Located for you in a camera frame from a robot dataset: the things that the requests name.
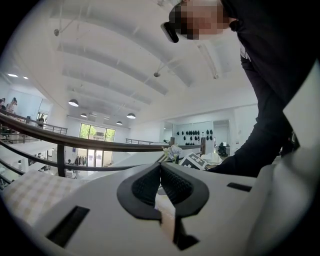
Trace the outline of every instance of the person standing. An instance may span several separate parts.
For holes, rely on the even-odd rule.
[[[171,10],[170,25],[187,39],[229,28],[237,34],[241,65],[257,98],[257,123],[249,138],[209,172],[257,177],[288,143],[292,128],[283,110],[318,57],[315,10],[312,2],[268,0],[182,0]]]
[[[41,122],[41,123],[44,123],[44,122],[45,122],[44,116],[45,116],[45,115],[42,114],[41,117],[40,117],[37,121],[38,121],[38,122]],[[40,127],[41,129],[43,129],[43,128],[44,128],[44,125],[38,123],[38,127]]]
[[[6,110],[6,98],[1,98],[0,99],[0,107],[2,110]]]
[[[10,112],[10,113],[15,113],[15,106],[17,105],[17,99],[14,97],[11,101],[11,103],[9,103],[7,105],[6,111]]]

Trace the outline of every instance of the flower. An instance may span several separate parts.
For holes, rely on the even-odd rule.
[[[182,155],[182,148],[179,147],[178,144],[172,145],[168,148],[163,148],[164,155],[170,159],[177,159],[180,155]]]

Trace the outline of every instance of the checkered fabric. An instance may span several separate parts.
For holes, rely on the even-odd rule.
[[[1,195],[11,213],[32,226],[53,205],[86,182],[29,171],[6,187]]]

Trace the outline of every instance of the green tree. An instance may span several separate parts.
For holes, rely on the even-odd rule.
[[[106,129],[106,132],[105,132],[105,134],[104,134],[104,136],[105,136],[105,141],[106,141],[106,142],[114,142],[114,140],[115,140],[115,133],[116,133],[116,130]]]
[[[89,135],[96,135],[96,132],[97,131],[96,131],[95,127],[91,126],[90,124],[82,123],[79,137],[83,138],[83,139],[88,139]]]

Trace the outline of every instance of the black jacket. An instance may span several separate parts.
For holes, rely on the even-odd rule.
[[[272,0],[222,0],[230,24],[249,55],[241,58],[258,99],[258,117],[244,145],[221,165],[222,174],[257,177],[291,135],[284,107],[308,76],[316,58],[317,17],[311,4]]]

